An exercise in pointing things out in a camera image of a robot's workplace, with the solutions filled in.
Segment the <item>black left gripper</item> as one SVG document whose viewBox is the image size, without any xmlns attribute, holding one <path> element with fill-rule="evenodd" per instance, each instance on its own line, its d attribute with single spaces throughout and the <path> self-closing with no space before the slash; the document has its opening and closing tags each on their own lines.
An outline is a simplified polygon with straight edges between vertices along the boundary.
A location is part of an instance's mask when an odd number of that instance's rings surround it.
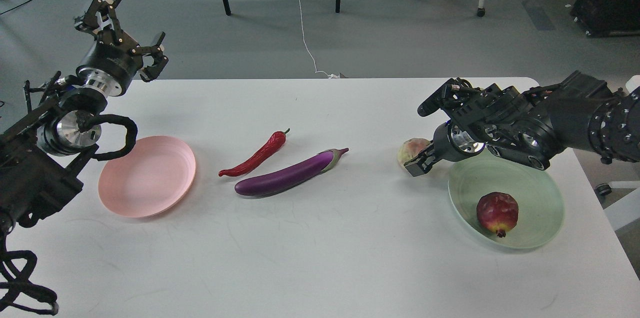
<svg viewBox="0 0 640 318">
<path fill-rule="evenodd" d="M 96 41 L 76 68 L 76 75 L 85 83 L 94 75 L 106 79 L 109 90 L 105 91 L 105 96 L 124 95 L 137 72 L 146 83 L 158 79 L 169 60 L 162 46 L 166 36 L 164 31 L 157 35 L 153 45 L 137 46 L 131 49 L 131 53 L 114 46 L 125 40 L 124 30 L 115 13 L 120 2 L 92 0 L 88 9 L 74 18 L 75 29 L 91 34 Z M 150 57 L 152 64 L 143 66 L 144 57 Z"/>
</svg>

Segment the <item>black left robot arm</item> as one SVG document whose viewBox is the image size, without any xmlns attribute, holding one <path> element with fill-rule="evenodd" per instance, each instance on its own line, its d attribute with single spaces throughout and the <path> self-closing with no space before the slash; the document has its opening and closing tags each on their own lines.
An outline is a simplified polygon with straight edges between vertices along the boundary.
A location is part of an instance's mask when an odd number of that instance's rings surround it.
<svg viewBox="0 0 640 318">
<path fill-rule="evenodd" d="M 142 46 L 121 26 L 115 9 L 121 0 L 92 0 L 74 20 L 94 42 L 75 74 L 55 73 L 48 82 L 23 92 L 27 114 L 0 139 L 1 308 L 54 316 L 55 291 L 30 277 L 37 256 L 9 251 L 7 236 L 16 226 L 30 228 L 61 211 L 83 189 L 78 174 L 90 160 L 124 157 L 134 148 L 137 125 L 126 116 L 105 114 L 109 97 L 124 95 L 135 75 L 148 83 L 169 60 L 165 33 Z"/>
</svg>

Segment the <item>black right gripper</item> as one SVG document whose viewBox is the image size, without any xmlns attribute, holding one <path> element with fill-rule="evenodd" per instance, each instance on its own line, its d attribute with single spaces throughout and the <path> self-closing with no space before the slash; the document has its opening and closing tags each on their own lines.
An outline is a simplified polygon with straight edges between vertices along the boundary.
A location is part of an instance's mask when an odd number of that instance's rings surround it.
<svg viewBox="0 0 640 318">
<path fill-rule="evenodd" d="M 452 122 L 445 122 L 435 130 L 432 143 L 404 164 L 413 177 L 424 175 L 441 160 L 458 162 L 479 155 L 486 143 L 475 141 L 468 132 Z"/>
</svg>

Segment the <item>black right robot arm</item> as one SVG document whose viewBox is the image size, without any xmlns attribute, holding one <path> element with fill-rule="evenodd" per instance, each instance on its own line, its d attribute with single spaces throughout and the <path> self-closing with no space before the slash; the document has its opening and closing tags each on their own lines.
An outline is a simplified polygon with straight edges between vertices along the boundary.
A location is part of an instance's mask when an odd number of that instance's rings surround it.
<svg viewBox="0 0 640 318">
<path fill-rule="evenodd" d="M 491 84 L 473 87 L 451 78 L 417 109 L 441 110 L 430 144 L 404 163 L 413 176 L 441 160 L 459 162 L 487 149 L 495 157 L 538 170 L 567 148 L 597 153 L 602 163 L 640 158 L 639 90 L 612 91 L 605 81 L 575 71 L 558 84 L 519 92 Z"/>
</svg>

